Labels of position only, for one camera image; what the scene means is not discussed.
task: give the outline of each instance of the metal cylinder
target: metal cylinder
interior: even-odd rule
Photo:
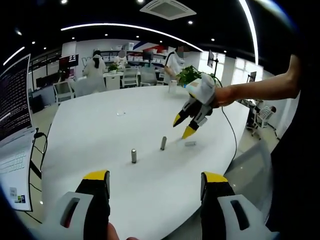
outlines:
[[[131,150],[131,162],[133,164],[137,163],[137,150],[134,148]]]
[[[167,137],[164,136],[164,137],[162,138],[162,142],[161,142],[161,146],[160,146],[160,149],[161,149],[162,151],[165,150],[166,142],[167,142]]]

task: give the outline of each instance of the computer code on screen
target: computer code on screen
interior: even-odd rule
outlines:
[[[32,127],[28,106],[29,56],[0,75],[0,141]]]

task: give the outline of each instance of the white shirt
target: white shirt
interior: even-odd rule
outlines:
[[[99,67],[95,67],[95,61],[93,59],[99,59]],[[106,64],[100,55],[94,55],[90,61],[87,62],[82,75],[88,78],[95,78],[103,76],[106,70]]]
[[[125,69],[126,68],[126,64],[127,64],[127,57],[119,57],[119,56],[116,56],[114,58],[114,63],[118,64],[119,68],[120,69]]]
[[[175,75],[181,73],[182,69],[185,68],[185,60],[180,58],[176,51],[172,51],[165,59],[164,66],[170,68]],[[164,72],[163,82],[169,84],[171,80],[176,80],[174,77],[171,77],[167,72]]]

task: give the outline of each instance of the air conditioner vent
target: air conditioner vent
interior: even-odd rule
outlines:
[[[152,14],[167,20],[175,20],[197,14],[176,0],[153,0],[141,8],[140,12]]]

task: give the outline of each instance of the chair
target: chair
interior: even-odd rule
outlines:
[[[53,89],[55,93],[55,100],[58,105],[63,101],[70,100],[75,97],[75,93],[72,91],[68,81],[54,83]]]
[[[140,76],[140,86],[156,86],[158,83],[156,69],[154,67],[141,67]]]
[[[117,90],[120,89],[120,76],[116,75],[109,75],[105,78],[105,84],[106,84],[106,89],[108,91],[110,90]]]
[[[93,93],[101,93],[106,90],[107,88],[102,76],[87,77],[76,81],[74,84],[74,92],[77,98]]]
[[[273,192],[271,154],[267,143],[260,140],[234,159],[224,176],[228,179],[234,193],[244,195],[262,212],[263,219],[266,221]]]
[[[137,87],[138,86],[138,71],[139,68],[125,68],[122,77],[122,87]]]
[[[254,136],[254,134],[258,134],[259,139],[261,139],[259,129],[264,129],[268,126],[268,121],[273,114],[274,112],[268,106],[265,106],[259,113],[256,113],[254,115],[253,127],[247,126],[247,129],[253,130],[251,135]]]

